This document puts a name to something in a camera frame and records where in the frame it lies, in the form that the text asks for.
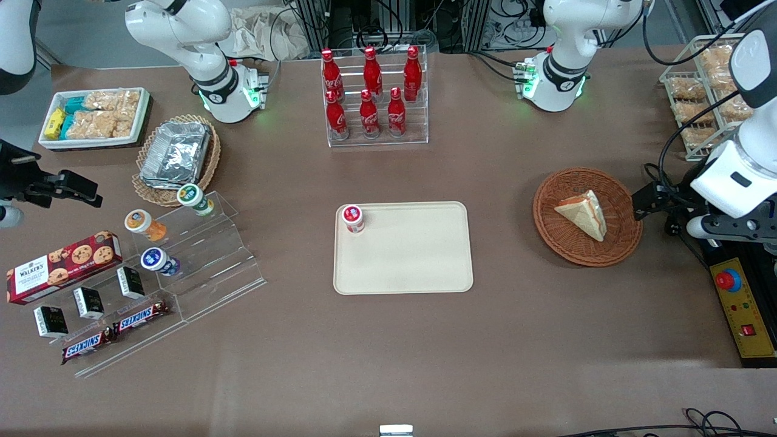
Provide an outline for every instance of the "sandwich wedge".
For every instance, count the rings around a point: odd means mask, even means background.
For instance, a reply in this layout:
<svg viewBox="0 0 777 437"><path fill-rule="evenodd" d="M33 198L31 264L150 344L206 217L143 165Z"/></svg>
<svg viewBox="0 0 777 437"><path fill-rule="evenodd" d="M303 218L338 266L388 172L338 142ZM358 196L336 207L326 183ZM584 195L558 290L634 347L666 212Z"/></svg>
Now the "sandwich wedge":
<svg viewBox="0 0 777 437"><path fill-rule="evenodd" d="M579 196L564 199L554 209L591 238L600 242L605 241L607 223L601 212L599 199L596 198L593 191L588 190Z"/></svg>

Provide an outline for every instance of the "wicker basket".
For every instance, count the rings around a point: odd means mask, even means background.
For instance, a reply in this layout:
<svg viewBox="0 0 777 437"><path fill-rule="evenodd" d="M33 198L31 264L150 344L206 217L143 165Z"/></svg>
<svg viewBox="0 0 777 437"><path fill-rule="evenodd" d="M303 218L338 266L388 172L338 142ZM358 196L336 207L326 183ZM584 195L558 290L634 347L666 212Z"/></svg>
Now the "wicker basket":
<svg viewBox="0 0 777 437"><path fill-rule="evenodd" d="M563 199L593 190L607 222L599 243L554 210ZM615 178L596 169L573 167L550 175L535 194L534 219L542 239L557 254L575 264L607 267L625 260L642 237L642 222L634 220L631 194Z"/></svg>
<svg viewBox="0 0 777 437"><path fill-rule="evenodd" d="M221 155L221 142L218 139L218 134L216 134L216 129L213 127L213 124L210 121L200 117L199 115L179 115L169 119L168 121L178 121L181 123L189 123L194 121L206 124L209 128L211 128L211 140L207 146L207 156L205 156L205 162L202 166L203 169L202 174L200 175L200 182L197 183L197 185L199 185L200 188L205 191L205 188L207 188L207 185L211 182L213 175L216 173L218 158ZM141 151L138 153L138 159L135 160L135 162L138 164L138 170L143 167L146 156L148 156L148 148L151 147L151 144L154 142L157 129L154 129L148 138L146 138ZM150 201L151 203L155 203L167 208L175 208L181 205L176 199L175 190L159 190L158 188L151 188L143 183L140 173L132 176L132 185L135 187L135 192L138 193L138 196L146 201Z"/></svg>

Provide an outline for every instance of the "walker's cookie box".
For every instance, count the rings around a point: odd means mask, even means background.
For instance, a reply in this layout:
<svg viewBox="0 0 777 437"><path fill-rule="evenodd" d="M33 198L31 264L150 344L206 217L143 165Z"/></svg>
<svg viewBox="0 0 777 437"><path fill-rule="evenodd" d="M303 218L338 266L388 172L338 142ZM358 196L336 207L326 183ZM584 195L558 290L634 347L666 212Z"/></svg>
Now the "walker's cookie box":
<svg viewBox="0 0 777 437"><path fill-rule="evenodd" d="M5 274L8 301L26 305L118 264L118 238L108 231L98 232L9 270Z"/></svg>

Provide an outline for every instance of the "emergency stop button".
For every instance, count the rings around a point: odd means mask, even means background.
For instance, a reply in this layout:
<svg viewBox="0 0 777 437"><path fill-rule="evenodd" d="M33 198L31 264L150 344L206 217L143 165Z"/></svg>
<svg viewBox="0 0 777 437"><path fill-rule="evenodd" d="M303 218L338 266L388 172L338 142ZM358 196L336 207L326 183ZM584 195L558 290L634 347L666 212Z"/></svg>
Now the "emergency stop button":
<svg viewBox="0 0 777 437"><path fill-rule="evenodd" d="M742 277L734 269L727 268L715 275L715 285L728 292L735 293L742 288Z"/></svg>

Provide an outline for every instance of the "brown table surface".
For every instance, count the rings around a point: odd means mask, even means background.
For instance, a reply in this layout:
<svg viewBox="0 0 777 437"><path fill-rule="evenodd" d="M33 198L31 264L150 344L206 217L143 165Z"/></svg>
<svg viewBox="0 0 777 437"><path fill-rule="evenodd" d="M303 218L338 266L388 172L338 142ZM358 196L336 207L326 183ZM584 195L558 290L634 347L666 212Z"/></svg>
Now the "brown table surface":
<svg viewBox="0 0 777 437"><path fill-rule="evenodd" d="M430 69L425 149L330 150L317 61L284 64L266 110L216 124L211 188L240 211L268 285L87 380L51 361L30 313L0 306L2 434L343 436L410 423L420 437L539 437L683 423L691 406L774 431L777 372L739 369L709 276L664 236L664 217L646 220L636 252L606 269L556 256L531 218L535 189L565 167L602 169L632 191L647 182L641 164L676 128L655 86L662 68L641 48L603 50L560 114L516 100L471 57L435 54ZM181 68L53 73L55 90L145 87L151 126L207 116ZM44 169L99 183L105 201L24 205L24 227L0 234L4 268L100 229L129 243L127 211L166 212L132 189L137 149L37 151ZM671 161L676 177L688 168ZM470 291L334 291L340 205L447 200L469 210Z"/></svg>

